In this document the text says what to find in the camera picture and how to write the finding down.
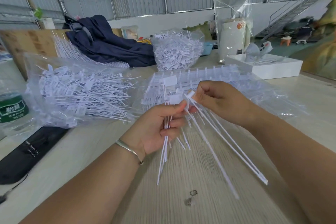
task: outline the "orange stool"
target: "orange stool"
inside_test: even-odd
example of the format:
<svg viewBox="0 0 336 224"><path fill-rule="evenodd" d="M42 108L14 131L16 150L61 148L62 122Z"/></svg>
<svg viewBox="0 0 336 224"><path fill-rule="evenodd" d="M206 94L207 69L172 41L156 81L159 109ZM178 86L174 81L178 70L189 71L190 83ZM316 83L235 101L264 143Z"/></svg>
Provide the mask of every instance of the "orange stool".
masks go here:
<svg viewBox="0 0 336 224"><path fill-rule="evenodd" d="M280 42L280 46L283 44L283 43L286 43L287 46L289 46L291 44L291 37L290 36L285 36L285 37L282 37L281 38L281 42Z"/></svg>

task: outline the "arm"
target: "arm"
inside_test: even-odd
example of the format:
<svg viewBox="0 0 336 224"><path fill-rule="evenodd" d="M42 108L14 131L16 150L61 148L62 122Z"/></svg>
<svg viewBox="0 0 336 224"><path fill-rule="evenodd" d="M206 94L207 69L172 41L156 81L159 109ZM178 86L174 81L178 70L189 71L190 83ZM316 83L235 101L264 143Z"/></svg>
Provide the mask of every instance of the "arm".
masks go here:
<svg viewBox="0 0 336 224"><path fill-rule="evenodd" d="M200 82L194 99L261 143L312 223L335 222L336 153L225 82Z"/></svg>
<svg viewBox="0 0 336 224"><path fill-rule="evenodd" d="M143 114L120 138L140 159L163 146L164 136L179 135L184 125L186 102L179 105L156 106ZM171 128L163 129L165 116L173 116ZM135 154L112 145L83 171L67 182L21 224L109 223L130 186L139 159Z"/></svg>

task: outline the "left hand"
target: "left hand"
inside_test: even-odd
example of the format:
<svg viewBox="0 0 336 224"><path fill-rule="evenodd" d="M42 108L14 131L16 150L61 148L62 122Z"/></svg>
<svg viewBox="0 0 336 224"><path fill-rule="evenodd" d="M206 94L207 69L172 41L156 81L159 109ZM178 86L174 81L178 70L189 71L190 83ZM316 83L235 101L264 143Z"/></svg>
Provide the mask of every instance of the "left hand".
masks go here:
<svg viewBox="0 0 336 224"><path fill-rule="evenodd" d="M186 101L183 100L178 105L157 105L150 108L120 140L128 144L143 160L147 154L162 148L165 136L168 136L169 141L179 136L179 128L185 124L186 105ZM173 116L169 122L170 128L164 129L164 118L170 116Z"/></svg>

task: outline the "silver bangle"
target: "silver bangle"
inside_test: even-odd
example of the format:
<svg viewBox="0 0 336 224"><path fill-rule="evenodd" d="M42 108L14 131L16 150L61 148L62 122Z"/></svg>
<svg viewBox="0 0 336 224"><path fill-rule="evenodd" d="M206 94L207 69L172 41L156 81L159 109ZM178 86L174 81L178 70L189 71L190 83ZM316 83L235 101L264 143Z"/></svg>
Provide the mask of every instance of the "silver bangle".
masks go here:
<svg viewBox="0 0 336 224"><path fill-rule="evenodd" d="M139 158L138 154L136 154L135 151L133 151L125 142L123 142L120 139L118 139L115 143L117 145L125 148L126 150L129 150L130 152L134 153L138 157L138 159L140 161L140 163L139 163L140 165L142 165L144 163L144 161Z"/></svg>

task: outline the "forearm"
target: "forearm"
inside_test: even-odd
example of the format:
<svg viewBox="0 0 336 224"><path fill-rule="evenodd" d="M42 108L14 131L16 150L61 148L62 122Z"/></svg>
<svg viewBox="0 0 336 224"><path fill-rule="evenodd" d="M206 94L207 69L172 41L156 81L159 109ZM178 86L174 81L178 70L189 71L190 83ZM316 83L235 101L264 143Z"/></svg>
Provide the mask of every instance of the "forearm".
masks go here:
<svg viewBox="0 0 336 224"><path fill-rule="evenodd" d="M133 153L113 145L22 223L109 223L138 167Z"/></svg>
<svg viewBox="0 0 336 224"><path fill-rule="evenodd" d="M248 130L261 143L313 223L336 219L336 154L264 112Z"/></svg>

